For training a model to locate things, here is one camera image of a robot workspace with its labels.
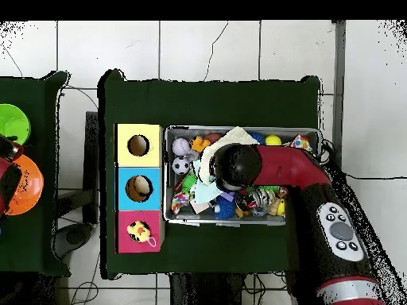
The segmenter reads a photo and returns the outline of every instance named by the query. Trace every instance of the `gray plastic bin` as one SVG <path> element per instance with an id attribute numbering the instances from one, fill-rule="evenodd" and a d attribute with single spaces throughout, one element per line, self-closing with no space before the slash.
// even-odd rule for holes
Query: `gray plastic bin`
<path id="1" fill-rule="evenodd" d="M 167 156 L 168 163 L 164 165 L 164 217 L 170 223 L 184 223 L 187 225 L 196 225 L 199 223 L 217 223 L 225 226 L 237 226 L 239 224 L 255 223 L 264 224 L 268 226 L 281 226 L 285 224 L 285 220 L 281 216 L 265 215 L 263 217 L 253 216 L 252 214 L 244 216 L 242 219 L 235 215 L 228 220 L 215 219 L 212 209 L 207 209 L 199 214 L 195 214 L 191 207 L 182 207 L 180 212 L 175 215 L 171 211 L 171 202 L 173 193 L 173 187 L 177 183 L 179 176 L 171 169 L 171 163 L 175 159 L 175 154 L 172 153 L 172 142 L 177 138 L 185 138 L 187 140 L 195 136 L 204 137 L 208 133 L 217 132 L 225 134 L 234 126 L 169 126 L 164 131 L 165 139 L 165 156 Z M 275 134 L 279 136 L 282 143 L 292 141 L 295 136 L 300 134 L 309 139 L 312 146 L 313 154 L 319 156 L 321 154 L 322 145 L 322 133 L 318 129 L 290 129 L 290 128 L 273 128 L 273 127 L 243 127 L 247 132 L 257 132 L 264 136 Z"/>

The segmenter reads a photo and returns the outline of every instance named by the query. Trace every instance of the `yellow cube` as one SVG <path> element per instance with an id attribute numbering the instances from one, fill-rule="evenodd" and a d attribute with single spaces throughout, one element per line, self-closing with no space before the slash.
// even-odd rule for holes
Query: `yellow cube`
<path id="1" fill-rule="evenodd" d="M 162 159 L 162 128 L 148 124 L 117 124 L 119 167 L 157 168 Z"/>

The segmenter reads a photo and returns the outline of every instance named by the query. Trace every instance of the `green bowl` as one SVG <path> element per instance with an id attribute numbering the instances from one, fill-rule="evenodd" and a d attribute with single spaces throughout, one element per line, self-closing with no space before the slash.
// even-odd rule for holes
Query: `green bowl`
<path id="1" fill-rule="evenodd" d="M 13 140 L 23 145 L 31 131 L 29 119 L 24 112 L 11 104 L 0 104 L 0 133 L 5 137 L 17 137 Z"/>

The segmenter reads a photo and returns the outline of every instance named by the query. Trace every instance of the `orange bowl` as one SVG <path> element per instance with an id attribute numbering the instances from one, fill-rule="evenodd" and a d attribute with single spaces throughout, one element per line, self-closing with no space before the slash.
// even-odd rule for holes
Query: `orange bowl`
<path id="1" fill-rule="evenodd" d="M 41 197 L 44 177 L 37 165 L 24 154 L 14 163 L 21 170 L 20 183 L 9 204 L 7 215 L 19 215 L 33 208 Z"/>

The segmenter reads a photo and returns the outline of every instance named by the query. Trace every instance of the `dark green table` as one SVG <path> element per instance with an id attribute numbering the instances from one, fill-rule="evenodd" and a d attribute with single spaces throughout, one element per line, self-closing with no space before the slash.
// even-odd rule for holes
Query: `dark green table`
<path id="1" fill-rule="evenodd" d="M 37 205 L 28 212 L 2 218 L 0 272 L 43 272 L 69 276 L 65 264 L 53 256 L 52 228 L 56 228 L 57 92 L 68 74 L 59 71 L 43 79 L 0 78 L 0 102 L 22 109 L 31 123 L 26 155 L 44 176 Z"/>
<path id="2" fill-rule="evenodd" d="M 301 82 L 138 82 L 108 71 L 98 85 L 99 174 L 100 186 L 106 186 L 101 190 L 102 276 L 287 270 L 286 226 L 167 223 L 159 253 L 115 253 L 114 123 L 317 128 L 319 85 L 315 77 Z"/>

